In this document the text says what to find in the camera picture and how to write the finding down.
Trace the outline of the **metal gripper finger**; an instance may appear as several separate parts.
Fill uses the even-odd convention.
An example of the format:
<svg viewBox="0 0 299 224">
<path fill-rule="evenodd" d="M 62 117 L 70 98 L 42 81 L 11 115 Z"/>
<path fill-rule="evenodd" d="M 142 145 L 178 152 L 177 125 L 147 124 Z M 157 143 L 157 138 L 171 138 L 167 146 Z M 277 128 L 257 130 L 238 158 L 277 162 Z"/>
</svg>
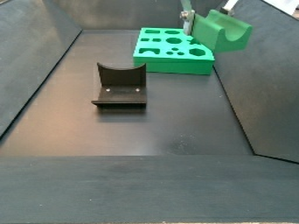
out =
<svg viewBox="0 0 299 224">
<path fill-rule="evenodd" d="M 229 16 L 234 15 L 234 7 L 239 0 L 229 0 L 226 5 L 221 8 L 221 12 Z"/>
<path fill-rule="evenodd" d="M 191 0 L 181 0 L 182 12 L 181 19 L 183 20 L 183 32 L 186 35 L 193 35 L 193 24 L 195 19 L 195 10 L 193 9 Z"/>
</svg>

